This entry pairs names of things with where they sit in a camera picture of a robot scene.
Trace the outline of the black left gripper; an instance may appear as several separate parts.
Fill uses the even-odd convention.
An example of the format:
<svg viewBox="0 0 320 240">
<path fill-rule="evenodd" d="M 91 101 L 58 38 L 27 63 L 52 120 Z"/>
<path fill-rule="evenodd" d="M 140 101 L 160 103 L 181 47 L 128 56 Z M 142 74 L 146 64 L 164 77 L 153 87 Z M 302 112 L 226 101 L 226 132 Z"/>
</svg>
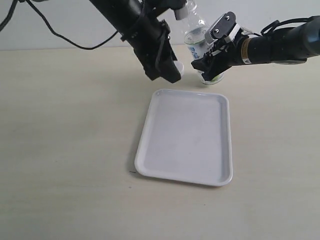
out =
<svg viewBox="0 0 320 240">
<path fill-rule="evenodd" d="M 171 31 L 165 20 L 127 18 L 119 26 L 119 32 L 121 39 L 133 48 L 151 81 L 161 77 L 173 84 L 182 79 L 174 64 L 177 58 L 170 44 Z"/>
</svg>

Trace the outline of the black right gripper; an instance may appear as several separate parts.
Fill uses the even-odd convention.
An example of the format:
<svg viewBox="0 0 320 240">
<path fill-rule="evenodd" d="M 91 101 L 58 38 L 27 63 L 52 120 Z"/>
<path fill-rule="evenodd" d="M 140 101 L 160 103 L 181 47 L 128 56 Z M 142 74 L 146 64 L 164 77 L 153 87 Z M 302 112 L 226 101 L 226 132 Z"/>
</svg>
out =
<svg viewBox="0 0 320 240">
<path fill-rule="evenodd" d="M 206 81 L 212 81 L 215 77 L 225 72 L 230 68 L 228 62 L 235 54 L 237 42 L 246 37 L 246 31 L 243 27 L 240 28 L 232 42 L 226 43 L 224 40 L 217 40 L 212 45 L 208 52 L 202 58 L 195 59 L 191 62 L 195 70 L 202 73 L 202 78 Z"/>
</svg>

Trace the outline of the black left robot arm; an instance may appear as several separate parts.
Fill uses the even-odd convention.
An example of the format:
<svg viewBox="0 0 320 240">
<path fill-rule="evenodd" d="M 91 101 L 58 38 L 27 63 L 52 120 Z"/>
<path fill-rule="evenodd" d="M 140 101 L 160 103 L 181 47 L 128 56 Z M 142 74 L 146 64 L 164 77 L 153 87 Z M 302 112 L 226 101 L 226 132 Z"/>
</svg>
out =
<svg viewBox="0 0 320 240">
<path fill-rule="evenodd" d="M 182 76 L 175 65 L 177 57 L 170 44 L 170 27 L 158 16 L 178 11 L 184 0 L 93 0 L 94 7 L 128 42 L 150 80 L 163 78 L 176 83 Z"/>
</svg>

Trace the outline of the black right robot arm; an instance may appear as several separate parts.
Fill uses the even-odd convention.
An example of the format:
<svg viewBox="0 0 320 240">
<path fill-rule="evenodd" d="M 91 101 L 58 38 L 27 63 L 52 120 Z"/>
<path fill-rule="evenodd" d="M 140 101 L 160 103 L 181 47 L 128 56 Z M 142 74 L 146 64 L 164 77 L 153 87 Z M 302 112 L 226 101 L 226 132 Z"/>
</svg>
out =
<svg viewBox="0 0 320 240">
<path fill-rule="evenodd" d="M 232 66 L 257 64 L 303 64 L 320 54 L 320 17 L 318 15 L 274 21 L 259 34 L 241 27 L 229 11 L 205 32 L 211 45 L 191 65 L 211 81 Z"/>
</svg>

